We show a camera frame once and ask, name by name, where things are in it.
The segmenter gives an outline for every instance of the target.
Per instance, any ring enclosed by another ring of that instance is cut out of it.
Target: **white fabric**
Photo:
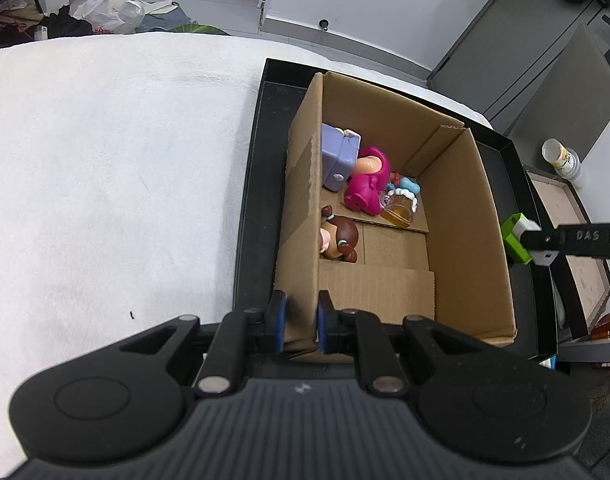
[[[176,4],[172,3],[172,0],[163,0],[162,2],[153,3],[143,2],[143,0],[140,1],[145,8],[145,14],[166,14],[178,7]]]
[[[268,57],[486,123],[429,90],[273,41],[151,32],[0,50],[0,476],[23,459],[7,405],[25,378],[179,314],[215,322],[230,310]]]

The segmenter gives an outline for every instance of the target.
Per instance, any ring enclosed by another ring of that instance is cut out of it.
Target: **pink doll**
[[[345,206],[351,211],[381,214],[379,192],[389,182],[391,167],[385,153],[375,146],[360,150],[345,191]]]

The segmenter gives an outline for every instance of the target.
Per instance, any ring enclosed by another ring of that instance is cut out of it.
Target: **small jar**
[[[408,228],[412,224],[413,200],[405,195],[393,194],[387,197],[381,216],[397,227]]]

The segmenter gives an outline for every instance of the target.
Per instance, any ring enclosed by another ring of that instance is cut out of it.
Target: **plastic bag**
[[[25,9],[27,6],[28,3],[25,0],[5,0],[0,3],[0,12],[4,10]]]
[[[94,32],[112,34],[133,33],[144,16],[140,0],[88,0],[74,12],[74,18],[90,22]]]

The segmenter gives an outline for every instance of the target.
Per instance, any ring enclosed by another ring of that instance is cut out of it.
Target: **brown-haired doll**
[[[356,263],[358,228],[354,220],[346,216],[336,216],[332,206],[320,210],[323,223],[319,232],[319,250],[326,258],[341,258],[344,262]]]

